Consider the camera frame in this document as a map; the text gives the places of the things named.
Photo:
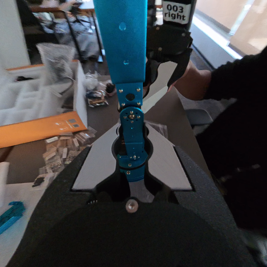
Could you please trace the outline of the white and orange cardboard box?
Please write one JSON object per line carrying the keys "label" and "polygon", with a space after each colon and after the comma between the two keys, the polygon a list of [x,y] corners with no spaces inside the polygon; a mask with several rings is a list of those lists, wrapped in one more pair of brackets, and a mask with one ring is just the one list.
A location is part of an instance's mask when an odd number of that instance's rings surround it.
{"label": "white and orange cardboard box", "polygon": [[74,84],[58,96],[54,91],[71,83],[49,85],[43,64],[1,67],[1,148],[87,129],[85,75],[80,61],[73,60],[71,69]]}

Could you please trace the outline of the pile of small screw bags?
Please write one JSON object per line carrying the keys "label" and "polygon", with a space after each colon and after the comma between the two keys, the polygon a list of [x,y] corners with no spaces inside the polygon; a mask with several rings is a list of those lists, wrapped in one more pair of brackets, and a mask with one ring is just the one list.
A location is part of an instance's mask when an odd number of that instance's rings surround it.
{"label": "pile of small screw bags", "polygon": [[52,181],[67,167],[85,148],[91,147],[97,131],[94,128],[77,133],[63,133],[45,140],[46,151],[42,154],[45,165],[39,169],[32,188],[47,188]]}

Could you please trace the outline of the person's black top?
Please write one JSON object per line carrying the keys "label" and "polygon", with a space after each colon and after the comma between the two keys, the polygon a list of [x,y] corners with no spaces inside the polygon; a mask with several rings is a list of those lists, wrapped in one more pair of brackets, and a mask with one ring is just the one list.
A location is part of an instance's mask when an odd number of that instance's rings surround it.
{"label": "person's black top", "polygon": [[238,227],[266,235],[266,104],[238,100],[196,136]]}

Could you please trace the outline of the person's right hand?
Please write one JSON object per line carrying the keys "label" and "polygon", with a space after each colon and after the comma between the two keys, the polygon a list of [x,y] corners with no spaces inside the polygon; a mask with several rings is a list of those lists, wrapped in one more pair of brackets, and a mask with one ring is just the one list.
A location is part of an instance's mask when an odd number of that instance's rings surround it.
{"label": "person's right hand", "polygon": [[197,69],[190,60],[183,76],[174,82],[167,92],[170,92],[174,87],[185,98],[200,101],[204,99],[211,77],[211,71]]}

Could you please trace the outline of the blue metal bracket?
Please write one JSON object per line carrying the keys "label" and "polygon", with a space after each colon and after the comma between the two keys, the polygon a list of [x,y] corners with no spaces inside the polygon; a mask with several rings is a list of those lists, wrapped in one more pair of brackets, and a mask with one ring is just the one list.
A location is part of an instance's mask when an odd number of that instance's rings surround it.
{"label": "blue metal bracket", "polygon": [[0,234],[14,225],[26,210],[24,203],[21,201],[12,201],[8,205],[10,208],[0,216]]}

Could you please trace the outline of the silver foil bag with parts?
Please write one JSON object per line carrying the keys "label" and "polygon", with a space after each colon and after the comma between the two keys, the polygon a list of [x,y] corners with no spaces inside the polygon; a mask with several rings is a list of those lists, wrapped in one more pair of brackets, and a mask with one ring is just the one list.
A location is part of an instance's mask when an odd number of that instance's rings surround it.
{"label": "silver foil bag with parts", "polygon": [[89,107],[98,107],[108,105],[106,97],[106,85],[109,80],[104,80],[98,72],[87,72],[85,74],[84,87],[86,90],[86,99]]}

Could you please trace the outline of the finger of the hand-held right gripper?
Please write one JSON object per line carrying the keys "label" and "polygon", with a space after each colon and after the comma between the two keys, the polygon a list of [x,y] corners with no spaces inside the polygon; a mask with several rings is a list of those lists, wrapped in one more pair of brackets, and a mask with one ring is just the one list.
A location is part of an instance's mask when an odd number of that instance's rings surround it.
{"label": "finger of the hand-held right gripper", "polygon": [[170,80],[177,63],[165,62],[158,67],[158,76],[149,88],[148,94],[143,99],[143,113],[148,112],[168,91],[168,81]]}

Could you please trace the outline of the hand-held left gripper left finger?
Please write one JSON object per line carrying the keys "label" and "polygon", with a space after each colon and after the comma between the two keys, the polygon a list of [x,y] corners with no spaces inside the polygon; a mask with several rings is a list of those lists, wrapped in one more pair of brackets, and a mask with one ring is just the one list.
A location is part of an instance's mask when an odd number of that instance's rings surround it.
{"label": "hand-held left gripper left finger", "polygon": [[120,169],[112,149],[113,143],[118,138],[119,126],[120,123],[116,123],[93,142],[73,184],[73,191],[94,191],[102,182],[111,182],[111,186],[119,185]]}

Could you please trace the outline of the clear plastic bag with parts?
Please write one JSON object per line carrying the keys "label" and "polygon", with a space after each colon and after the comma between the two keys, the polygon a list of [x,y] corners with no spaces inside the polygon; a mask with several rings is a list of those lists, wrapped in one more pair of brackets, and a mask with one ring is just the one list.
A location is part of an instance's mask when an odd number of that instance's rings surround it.
{"label": "clear plastic bag with parts", "polygon": [[45,82],[58,97],[63,96],[74,84],[71,69],[75,49],[69,45],[42,42],[36,45],[45,66]]}

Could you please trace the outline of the blue robot arm segment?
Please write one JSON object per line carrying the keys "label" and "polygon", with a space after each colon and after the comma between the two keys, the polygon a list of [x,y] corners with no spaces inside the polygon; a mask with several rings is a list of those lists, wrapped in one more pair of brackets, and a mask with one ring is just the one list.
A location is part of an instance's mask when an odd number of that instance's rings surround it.
{"label": "blue robot arm segment", "polygon": [[144,179],[143,82],[145,82],[146,0],[95,0],[94,10],[120,111],[126,152],[119,152],[120,170],[129,182]]}

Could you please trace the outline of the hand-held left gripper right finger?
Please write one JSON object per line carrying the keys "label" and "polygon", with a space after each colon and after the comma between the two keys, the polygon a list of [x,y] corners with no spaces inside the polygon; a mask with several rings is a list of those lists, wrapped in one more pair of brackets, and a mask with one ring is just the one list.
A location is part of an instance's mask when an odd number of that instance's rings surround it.
{"label": "hand-held left gripper right finger", "polygon": [[149,131],[148,140],[153,148],[148,160],[149,173],[173,191],[192,191],[174,145],[149,124],[145,125]]}

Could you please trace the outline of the person's right forearm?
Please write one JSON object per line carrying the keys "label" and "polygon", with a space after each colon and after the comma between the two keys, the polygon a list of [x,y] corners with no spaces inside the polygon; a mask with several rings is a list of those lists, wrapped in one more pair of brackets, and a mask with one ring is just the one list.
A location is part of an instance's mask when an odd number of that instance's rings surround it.
{"label": "person's right forearm", "polygon": [[203,99],[263,99],[267,93],[267,47],[211,72]]}

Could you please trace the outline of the wooden table with black legs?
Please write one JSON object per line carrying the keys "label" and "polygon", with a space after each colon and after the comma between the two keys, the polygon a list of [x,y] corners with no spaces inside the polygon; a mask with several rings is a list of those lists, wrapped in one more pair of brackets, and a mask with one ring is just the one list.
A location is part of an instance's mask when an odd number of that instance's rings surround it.
{"label": "wooden table with black legs", "polygon": [[63,13],[64,18],[66,19],[69,30],[70,30],[70,35],[72,37],[72,40],[74,42],[75,48],[78,52],[79,59],[81,62],[86,62],[86,58],[80,50],[80,47],[79,47],[78,42],[77,42],[77,38],[76,38],[75,33],[74,33],[74,29],[72,28],[72,25],[71,25],[70,20],[68,18],[68,13],[74,7],[78,10],[77,13],[81,13],[82,15],[86,15],[89,18],[92,18],[93,19],[93,25],[95,27],[94,29],[96,32],[98,48],[99,48],[98,49],[99,55],[97,56],[96,59],[97,59],[97,62],[103,63],[103,57],[105,55],[103,54],[104,50],[102,49],[102,43],[100,40],[100,32],[99,32],[99,28],[98,28],[98,24],[97,24],[97,20],[96,20],[93,1],[87,1],[87,2],[83,3],[83,1],[71,0],[71,1],[65,1],[64,3],[59,3],[58,5],[56,3],[57,3],[57,1],[55,1],[55,2],[42,1],[41,5],[30,4],[30,9],[34,13],[41,13],[41,12],[47,12],[47,13],[62,12]]}

